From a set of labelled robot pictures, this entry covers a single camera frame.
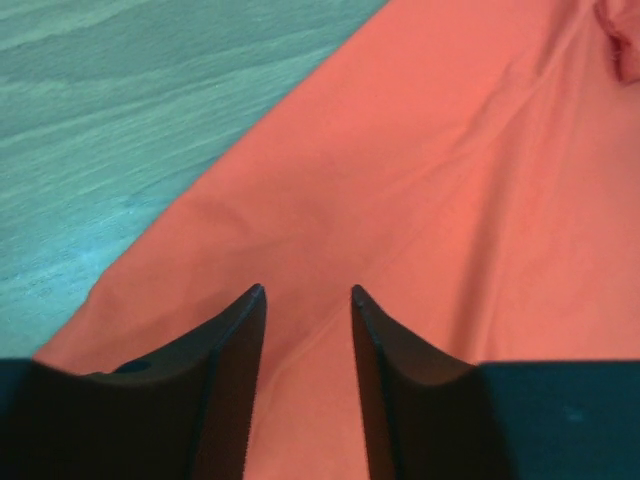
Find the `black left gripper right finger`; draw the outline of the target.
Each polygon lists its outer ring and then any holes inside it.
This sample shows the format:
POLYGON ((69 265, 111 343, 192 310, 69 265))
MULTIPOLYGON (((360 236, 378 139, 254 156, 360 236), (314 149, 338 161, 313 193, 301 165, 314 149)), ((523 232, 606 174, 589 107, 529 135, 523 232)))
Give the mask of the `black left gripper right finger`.
POLYGON ((373 479, 635 479, 635 361, 471 365, 360 286, 352 338, 373 479))

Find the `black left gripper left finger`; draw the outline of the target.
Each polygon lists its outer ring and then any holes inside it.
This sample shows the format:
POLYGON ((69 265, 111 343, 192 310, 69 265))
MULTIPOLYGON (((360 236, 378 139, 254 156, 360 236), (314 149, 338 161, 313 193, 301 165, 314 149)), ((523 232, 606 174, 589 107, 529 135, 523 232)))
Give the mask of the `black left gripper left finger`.
POLYGON ((255 285, 110 373, 1 363, 5 479, 239 479, 266 326, 255 285))

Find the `orange t-shirt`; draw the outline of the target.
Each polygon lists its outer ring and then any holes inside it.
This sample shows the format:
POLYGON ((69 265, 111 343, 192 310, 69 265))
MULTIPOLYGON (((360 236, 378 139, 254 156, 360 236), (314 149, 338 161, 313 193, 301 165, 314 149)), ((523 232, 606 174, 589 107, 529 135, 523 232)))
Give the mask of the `orange t-shirt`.
POLYGON ((245 475, 364 479, 349 297, 466 361, 639 355, 639 5, 392 1, 37 352, 111 371, 262 284, 245 475))

